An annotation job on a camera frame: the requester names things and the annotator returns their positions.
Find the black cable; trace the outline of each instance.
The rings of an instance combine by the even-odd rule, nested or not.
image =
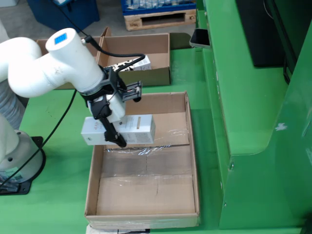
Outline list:
[[[286,59],[286,57],[284,59],[283,75],[284,75],[284,79],[285,79],[286,83],[289,84],[291,82],[291,79],[289,78],[289,75],[287,74],[287,59]]]
[[[133,60],[132,62],[129,62],[121,67],[119,67],[117,70],[116,70],[116,74],[118,75],[118,73],[120,71],[122,71],[123,69],[127,68],[127,67],[130,67],[131,65],[137,63],[137,62],[140,62],[141,60],[145,59],[145,54],[114,54],[114,53],[111,53],[111,52],[107,52],[105,50],[103,50],[99,44],[96,42],[96,40],[94,40],[94,38],[91,36],[91,35],[88,35],[84,38],[85,42],[86,43],[90,43],[94,48],[96,48],[98,51],[100,51],[101,53],[103,54],[106,54],[108,56],[113,56],[113,57],[117,57],[117,58],[127,58],[127,57],[139,57],[135,60]]]
[[[13,178],[21,169],[23,169],[29,162],[30,160],[32,160],[34,158],[34,156],[36,156],[36,154],[42,150],[42,148],[44,147],[44,145],[48,142],[48,140],[51,138],[51,136],[53,135],[53,133],[56,131],[56,129],[58,128],[58,126],[60,125],[60,123],[62,122],[62,120],[64,119],[64,117],[66,116],[67,112],[69,111],[70,107],[73,104],[73,101],[75,99],[77,90],[74,91],[72,99],[69,102],[69,105],[67,107],[67,109],[65,110],[64,114],[62,115],[62,117],[59,119],[58,123],[56,124],[56,126],[54,127],[54,129],[52,130],[52,132],[50,133],[50,135],[47,137],[47,139],[42,143],[42,145],[36,150],[36,152],[34,152],[33,155],[31,155],[31,157],[20,167],[16,170],[16,172],[14,172],[12,175],[10,175],[2,184],[0,184],[0,188],[6,183],[8,182],[11,178]]]
[[[145,59],[145,54],[114,54],[114,53],[110,53],[107,52],[105,50],[103,50],[99,44],[93,39],[93,37],[91,35],[87,35],[85,32],[83,32],[80,28],[77,27],[77,25],[75,25],[70,19],[69,17],[65,14],[65,12],[56,5],[56,3],[52,3],[58,10],[60,10],[62,12],[62,14],[71,22],[71,24],[73,26],[75,26],[77,29],[79,29],[86,37],[84,38],[86,43],[91,43],[91,45],[96,48],[98,51],[100,51],[103,54],[109,55],[109,56],[113,56],[113,57],[117,57],[117,58],[127,58],[127,57],[139,57],[136,60],[129,62],[121,67],[119,67],[116,70],[116,75],[117,78],[119,79],[119,82],[122,83],[122,86],[124,85],[124,82],[122,81],[122,79],[119,77],[119,72],[122,71],[123,69],[126,69],[127,67],[132,66],[133,64],[136,64],[137,62],[140,62],[141,60]]]
[[[70,23],[71,23],[72,25],[74,25],[79,31],[81,31],[84,35],[87,36],[87,34],[86,34],[85,32],[83,32],[77,25],[75,25],[75,24],[71,21],[71,19],[65,14],[65,12],[64,12],[59,6],[57,6],[56,3],[53,2],[53,0],[51,0],[51,3],[52,3],[58,10],[60,10],[60,11],[62,12],[62,14],[68,19],[68,21],[70,21]]]

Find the small white box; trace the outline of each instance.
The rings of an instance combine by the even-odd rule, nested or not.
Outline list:
[[[136,60],[136,59],[131,59],[131,60],[128,60],[125,62],[114,64],[114,65],[109,66],[109,67],[113,67],[113,71],[115,72],[119,67],[126,65],[127,63],[132,62],[134,60]],[[145,58],[143,60],[141,60],[140,62],[137,62],[137,63],[121,70],[121,71],[122,72],[125,72],[125,71],[145,71],[145,70],[151,70],[151,69],[152,69],[151,62],[150,62],[149,58],[147,56],[145,56]]]
[[[125,116],[121,122],[113,123],[127,144],[153,144],[155,136],[155,122],[153,115]],[[86,117],[81,135],[88,145],[114,145],[105,141],[105,128],[99,120]]]

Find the cardboard flap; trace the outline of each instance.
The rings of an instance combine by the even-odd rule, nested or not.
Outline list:
[[[186,92],[143,94],[139,102],[128,101],[126,115],[147,115],[185,112]]]
[[[112,30],[110,27],[106,27],[104,31],[101,34],[101,37],[111,37],[112,36]]]

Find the green surface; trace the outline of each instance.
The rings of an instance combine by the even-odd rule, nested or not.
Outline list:
[[[255,68],[235,0],[205,0],[231,155],[263,151],[284,100],[282,68]]]
[[[201,224],[186,229],[153,230],[166,233],[214,234],[296,234],[297,229],[235,230],[217,229],[222,194],[214,149],[210,102],[206,91],[202,52],[196,49],[172,51],[171,86],[149,87],[145,92],[188,91],[192,110],[195,149],[200,187]],[[21,125],[31,136],[47,137],[66,109],[72,90],[57,90],[29,101]],[[80,130],[89,112],[80,96],[63,123],[44,147],[47,163],[23,196],[0,198],[1,233],[82,234],[87,221],[84,206],[92,147],[83,141]]]
[[[230,159],[221,228],[295,227],[312,211],[311,42],[312,26],[268,147]]]
[[[292,75],[278,123],[287,129],[273,134],[276,170],[294,218],[312,211],[312,25]]]

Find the cardboard box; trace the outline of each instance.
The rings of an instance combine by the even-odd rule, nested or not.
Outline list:
[[[124,71],[119,75],[126,84],[142,81],[143,86],[170,85],[170,34],[149,34],[138,36],[112,37],[108,29],[102,39],[102,49],[115,54],[142,53],[148,56],[152,69],[147,71]],[[134,59],[99,55],[102,67]]]
[[[140,102],[127,103],[126,114],[153,114],[154,144],[94,147],[86,219],[96,229],[197,226],[199,198],[187,94],[145,94]]]
[[[156,127],[153,115],[124,116],[120,122],[114,122],[113,125],[128,145],[154,142]],[[81,135],[87,145],[114,145],[105,141],[105,132],[106,129],[100,120],[93,117],[85,118]]]

